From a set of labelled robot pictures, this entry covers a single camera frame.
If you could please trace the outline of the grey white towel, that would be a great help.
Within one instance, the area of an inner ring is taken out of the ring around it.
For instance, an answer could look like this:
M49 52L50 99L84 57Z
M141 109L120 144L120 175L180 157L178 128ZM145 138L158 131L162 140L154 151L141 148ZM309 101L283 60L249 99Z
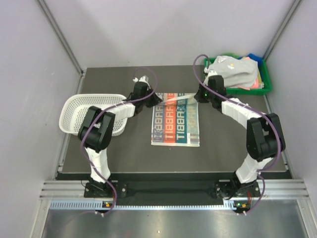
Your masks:
M243 76L252 72L252 67L244 61L229 56L217 56L208 68L215 70L223 77L226 88L237 88L244 81Z

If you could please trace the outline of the colourful rabbit print towel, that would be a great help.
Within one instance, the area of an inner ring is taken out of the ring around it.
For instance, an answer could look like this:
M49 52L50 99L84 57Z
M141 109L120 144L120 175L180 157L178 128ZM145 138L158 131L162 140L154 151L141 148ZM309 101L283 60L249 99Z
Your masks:
M162 102L153 108L151 144L199 147L198 103L194 93L158 93Z

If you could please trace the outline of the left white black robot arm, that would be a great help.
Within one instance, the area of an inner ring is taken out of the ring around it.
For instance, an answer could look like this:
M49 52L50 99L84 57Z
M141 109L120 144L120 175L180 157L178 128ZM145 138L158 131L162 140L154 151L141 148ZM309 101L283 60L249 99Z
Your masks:
M110 170L107 162L107 148L112 139L114 124L136 116L144 106L151 108L162 102L150 86L147 76L135 78L133 81L133 92L122 102L104 110L90 106L79 129L78 138L91 166L91 178L86 184L91 194L105 197L114 191L108 181Z

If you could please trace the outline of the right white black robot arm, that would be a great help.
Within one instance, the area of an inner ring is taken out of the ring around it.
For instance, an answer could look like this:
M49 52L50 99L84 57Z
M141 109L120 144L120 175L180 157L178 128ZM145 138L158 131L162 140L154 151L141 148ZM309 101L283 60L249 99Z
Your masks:
M228 196L243 196L265 166L285 149L285 140L277 114L264 114L227 95L220 75L206 76L194 96L199 103L211 103L246 129L247 156L230 179Z

